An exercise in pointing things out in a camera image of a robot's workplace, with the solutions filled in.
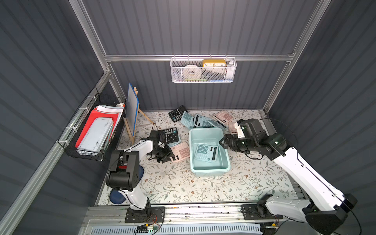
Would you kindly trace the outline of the small pink calculator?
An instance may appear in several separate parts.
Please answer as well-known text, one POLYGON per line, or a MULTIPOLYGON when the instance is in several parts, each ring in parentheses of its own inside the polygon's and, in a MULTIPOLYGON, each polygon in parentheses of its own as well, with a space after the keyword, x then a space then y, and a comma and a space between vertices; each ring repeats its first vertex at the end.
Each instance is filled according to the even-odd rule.
POLYGON ((172 156, 170 160, 175 162, 180 162, 190 157, 190 147, 186 142, 182 142, 170 148, 172 151, 172 156))

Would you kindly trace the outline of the large blue calculator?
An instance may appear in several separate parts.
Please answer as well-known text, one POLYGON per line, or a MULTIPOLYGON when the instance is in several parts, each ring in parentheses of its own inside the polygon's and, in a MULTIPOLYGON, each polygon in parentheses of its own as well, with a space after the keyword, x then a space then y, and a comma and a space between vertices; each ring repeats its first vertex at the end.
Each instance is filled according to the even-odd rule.
POLYGON ((199 144, 196 148, 194 159, 203 162, 215 162, 218 155, 218 146, 199 144))

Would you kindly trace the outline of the mint green storage box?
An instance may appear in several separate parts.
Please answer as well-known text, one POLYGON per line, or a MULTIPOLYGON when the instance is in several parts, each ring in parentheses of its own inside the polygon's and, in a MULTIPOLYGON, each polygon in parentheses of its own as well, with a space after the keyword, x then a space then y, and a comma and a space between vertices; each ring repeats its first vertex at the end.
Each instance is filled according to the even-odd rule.
POLYGON ((190 166, 196 177, 221 176, 231 169, 228 150, 220 145, 220 128, 194 128, 189 131, 190 166))

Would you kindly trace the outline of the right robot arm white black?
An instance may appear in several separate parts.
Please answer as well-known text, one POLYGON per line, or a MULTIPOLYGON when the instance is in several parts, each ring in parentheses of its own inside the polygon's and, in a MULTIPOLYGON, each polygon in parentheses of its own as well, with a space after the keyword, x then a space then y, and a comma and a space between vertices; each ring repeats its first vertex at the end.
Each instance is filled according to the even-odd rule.
POLYGON ((240 139, 237 135, 226 134, 219 143, 234 152, 255 151, 266 156, 283 168, 309 196, 306 200, 293 200, 267 193, 257 202, 259 213, 291 217, 308 223, 322 235, 331 235, 357 203, 352 194, 343 194, 326 181, 280 134, 263 135, 260 139, 255 136, 240 139))

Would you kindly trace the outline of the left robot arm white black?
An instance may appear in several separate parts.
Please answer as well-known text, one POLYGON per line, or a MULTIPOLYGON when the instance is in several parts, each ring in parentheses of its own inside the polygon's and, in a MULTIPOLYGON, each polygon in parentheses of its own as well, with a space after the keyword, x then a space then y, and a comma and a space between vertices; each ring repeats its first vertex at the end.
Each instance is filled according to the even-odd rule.
POLYGON ((167 144, 160 145, 154 138, 141 140, 128 149, 115 150, 105 176, 105 184, 123 195, 135 211, 143 211, 150 206, 149 198, 139 187, 140 160, 148 154, 164 159, 171 155, 171 150, 167 144))

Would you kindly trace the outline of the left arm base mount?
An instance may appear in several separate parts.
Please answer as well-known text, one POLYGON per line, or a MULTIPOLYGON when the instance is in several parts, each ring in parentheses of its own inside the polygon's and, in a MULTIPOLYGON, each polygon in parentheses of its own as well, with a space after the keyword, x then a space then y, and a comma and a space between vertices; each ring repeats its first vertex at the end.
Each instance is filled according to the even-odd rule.
POLYGON ((165 218, 165 207, 151 207, 144 210, 128 208, 125 223, 162 223, 165 218))

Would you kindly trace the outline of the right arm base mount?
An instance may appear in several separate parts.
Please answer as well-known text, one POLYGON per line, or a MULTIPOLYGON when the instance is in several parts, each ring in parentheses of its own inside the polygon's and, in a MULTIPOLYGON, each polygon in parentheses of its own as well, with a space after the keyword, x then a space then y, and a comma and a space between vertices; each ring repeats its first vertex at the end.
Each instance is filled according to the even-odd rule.
POLYGON ((244 220, 276 220, 283 219, 282 215, 271 214, 265 206, 257 204, 243 204, 241 205, 240 212, 244 220))

